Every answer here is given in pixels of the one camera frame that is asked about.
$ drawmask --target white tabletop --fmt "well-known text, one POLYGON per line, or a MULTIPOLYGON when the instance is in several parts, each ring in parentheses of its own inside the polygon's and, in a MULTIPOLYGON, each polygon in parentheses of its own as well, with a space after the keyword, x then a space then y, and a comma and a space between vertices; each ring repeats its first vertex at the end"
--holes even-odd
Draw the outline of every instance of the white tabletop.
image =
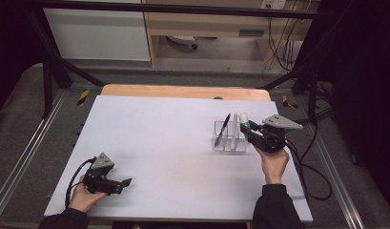
MULTIPOLYGON (((277 108, 266 101, 98 96, 45 216, 64 210, 75 170, 104 152, 115 163, 108 179, 133 181, 121 195, 99 201, 90 217, 251 220, 265 184, 260 156, 252 145, 245 153, 212 149, 214 122, 228 113, 247 113, 261 123, 277 108)), ((294 163, 288 164, 283 183, 301 220, 312 221, 294 163)))

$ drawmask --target floor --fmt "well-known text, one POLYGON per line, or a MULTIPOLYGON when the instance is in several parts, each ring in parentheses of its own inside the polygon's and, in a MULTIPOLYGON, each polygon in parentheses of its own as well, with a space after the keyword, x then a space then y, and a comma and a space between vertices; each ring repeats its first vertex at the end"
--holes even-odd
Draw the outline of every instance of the floor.
MULTIPOLYGON (((103 62, 98 67, 97 62, 92 64, 94 61, 76 62, 99 79, 130 84, 254 88, 285 73, 280 67, 269 71, 264 68, 263 58, 258 54, 256 42, 252 39, 196 40, 198 49, 194 51, 189 46, 178 45, 163 37, 155 67, 148 63, 132 62, 103 62)), ((74 84, 69 90, 55 90, 55 94, 63 96, 62 103, 50 128, 33 148, 33 156, 27 160, 27 169, 23 171, 18 183, 15 182, 16 188, 12 193, 2 190, 2 187, 25 149, 30 147, 28 144, 42 122, 44 97, 40 68, 30 68, 24 73, 8 100, 8 106, 0 112, 0 195, 6 192, 10 196, 8 202, 1 203, 5 205, 5 209, 0 212, 0 228, 36 228, 43 218, 50 193, 72 153, 73 144, 83 129, 94 98, 101 91, 101 88, 88 84, 74 74, 72 79, 74 84), (84 105, 76 106, 79 96, 87 89, 90 94, 84 105)), ((292 83, 290 80, 271 90, 270 94, 277 103, 280 115, 302 119, 305 117, 302 108, 305 107, 307 94, 293 96, 290 91, 292 83), (293 106, 283 105, 284 95, 293 106)), ((323 100, 319 100, 317 104, 317 112, 329 108, 323 100)), ((303 152, 313 139, 313 130, 314 128, 306 125, 304 130, 289 132, 287 137, 303 152)), ((390 209, 365 168, 352 163, 336 117, 328 116, 319 122, 318 136, 333 159, 364 227, 390 228, 390 209)), ((305 162, 328 177, 318 153, 320 150, 317 141, 305 162)), ((304 174, 310 194, 318 197, 328 194, 328 185, 322 177, 308 169, 304 170, 304 174)), ((314 222, 306 223, 306 227, 349 228, 350 224, 345 219, 340 201, 335 193, 327 200, 311 198, 309 205, 314 222)), ((109 228, 109 225, 108 221, 91 222, 92 228, 109 228)))

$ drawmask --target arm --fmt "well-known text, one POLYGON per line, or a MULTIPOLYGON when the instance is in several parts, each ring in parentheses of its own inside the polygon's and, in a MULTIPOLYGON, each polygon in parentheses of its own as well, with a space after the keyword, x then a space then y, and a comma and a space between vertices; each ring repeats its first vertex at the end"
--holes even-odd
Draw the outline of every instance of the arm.
POLYGON ((304 228, 286 186, 281 184, 289 155, 284 149, 274 154, 256 149, 262 158, 262 171, 267 184, 263 185, 262 197, 257 200, 253 229, 304 228))
POLYGON ((87 212, 103 197, 104 193, 92 194, 85 187, 84 176, 79 179, 79 184, 72 194, 70 206, 61 214, 46 217, 40 222, 39 229, 85 229, 87 212))

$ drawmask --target hand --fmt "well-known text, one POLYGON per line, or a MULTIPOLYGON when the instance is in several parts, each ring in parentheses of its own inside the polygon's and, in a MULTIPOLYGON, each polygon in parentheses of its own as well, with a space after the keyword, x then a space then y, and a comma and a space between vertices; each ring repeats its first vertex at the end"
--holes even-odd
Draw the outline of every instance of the hand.
POLYGON ((281 149, 274 154, 268 154, 255 147, 262 157, 262 171, 265 174, 267 184, 280 184, 281 177, 286 169, 287 162, 290 159, 289 154, 281 149))
POLYGON ((92 194, 85 187, 84 176, 79 179, 79 184, 76 185, 72 193, 70 208, 76 209, 83 213, 87 213, 100 199, 106 196, 105 193, 92 194))

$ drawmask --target black sleeve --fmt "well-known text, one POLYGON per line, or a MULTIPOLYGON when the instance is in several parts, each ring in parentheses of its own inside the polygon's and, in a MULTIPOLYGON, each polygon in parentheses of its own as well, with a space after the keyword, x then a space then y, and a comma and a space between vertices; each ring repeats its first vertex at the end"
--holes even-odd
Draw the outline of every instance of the black sleeve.
POLYGON ((61 214, 46 217, 38 229, 85 229, 87 215, 78 210, 67 208, 61 214))
POLYGON ((263 185, 262 197, 257 200, 252 224, 253 229, 304 228, 283 184, 263 185))

